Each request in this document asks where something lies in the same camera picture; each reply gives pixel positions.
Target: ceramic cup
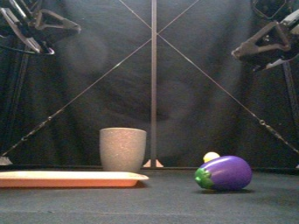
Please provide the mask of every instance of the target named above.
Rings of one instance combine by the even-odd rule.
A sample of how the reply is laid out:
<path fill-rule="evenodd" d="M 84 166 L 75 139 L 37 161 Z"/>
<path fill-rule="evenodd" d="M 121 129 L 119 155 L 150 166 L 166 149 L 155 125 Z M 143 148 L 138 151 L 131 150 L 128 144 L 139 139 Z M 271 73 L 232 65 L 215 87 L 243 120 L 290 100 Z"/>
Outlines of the ceramic cup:
<path fill-rule="evenodd" d="M 139 172 L 146 156 L 146 131 L 129 128 L 101 129 L 99 152 L 104 172 Z"/>

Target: plastic tray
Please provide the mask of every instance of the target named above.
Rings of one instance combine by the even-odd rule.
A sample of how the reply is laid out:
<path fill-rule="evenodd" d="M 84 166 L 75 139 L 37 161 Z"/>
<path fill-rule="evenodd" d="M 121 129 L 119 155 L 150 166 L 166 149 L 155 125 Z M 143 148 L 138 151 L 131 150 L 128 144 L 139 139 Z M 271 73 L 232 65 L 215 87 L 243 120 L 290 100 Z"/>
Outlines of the plastic tray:
<path fill-rule="evenodd" d="M 0 187 L 128 187 L 146 175 L 113 171 L 3 171 Z"/>

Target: toy eggplant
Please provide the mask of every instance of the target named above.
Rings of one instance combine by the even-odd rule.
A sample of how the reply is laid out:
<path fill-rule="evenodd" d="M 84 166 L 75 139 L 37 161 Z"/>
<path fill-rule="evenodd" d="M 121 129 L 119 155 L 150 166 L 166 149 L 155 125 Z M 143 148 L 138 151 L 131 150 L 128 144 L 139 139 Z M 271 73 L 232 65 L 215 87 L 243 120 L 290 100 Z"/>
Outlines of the toy eggplant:
<path fill-rule="evenodd" d="M 244 188 L 252 178 L 252 171 L 244 159 L 224 156 L 204 163 L 195 172 L 200 188 L 216 191 L 236 191 Z"/>

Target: black curtain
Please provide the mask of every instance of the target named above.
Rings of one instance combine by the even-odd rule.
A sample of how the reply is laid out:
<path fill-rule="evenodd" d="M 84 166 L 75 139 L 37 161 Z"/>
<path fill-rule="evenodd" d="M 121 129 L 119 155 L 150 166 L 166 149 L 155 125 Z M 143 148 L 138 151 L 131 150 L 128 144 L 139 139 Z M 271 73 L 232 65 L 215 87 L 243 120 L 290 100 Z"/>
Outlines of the black curtain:
<path fill-rule="evenodd" d="M 7 147 L 64 110 L 8 157 L 20 165 L 100 165 L 99 130 L 132 127 L 148 132 L 147 161 L 152 1 L 44 1 L 43 7 L 80 24 L 81 34 L 56 44 L 55 56 L 29 57 L 13 127 L 1 126 L 3 133 L 12 132 L 3 139 Z M 252 73 L 252 66 L 231 57 L 267 24 L 250 1 L 159 0 L 156 22 L 159 161 L 198 166 L 216 151 L 255 167 L 294 168 L 298 154 L 251 114 L 299 146 L 283 67 Z M 24 60 L 8 54 L 1 52 L 1 87 L 13 78 L 9 67 Z M 298 83 L 295 61 L 292 67 Z"/>

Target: metal pole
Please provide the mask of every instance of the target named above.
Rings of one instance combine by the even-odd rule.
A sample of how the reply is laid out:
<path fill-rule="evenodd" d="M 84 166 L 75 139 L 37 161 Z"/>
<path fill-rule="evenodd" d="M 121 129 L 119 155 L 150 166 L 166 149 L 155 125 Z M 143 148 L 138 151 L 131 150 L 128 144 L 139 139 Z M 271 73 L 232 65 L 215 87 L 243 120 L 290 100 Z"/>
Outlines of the metal pole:
<path fill-rule="evenodd" d="M 156 167 L 156 0 L 152 0 L 151 168 Z"/>

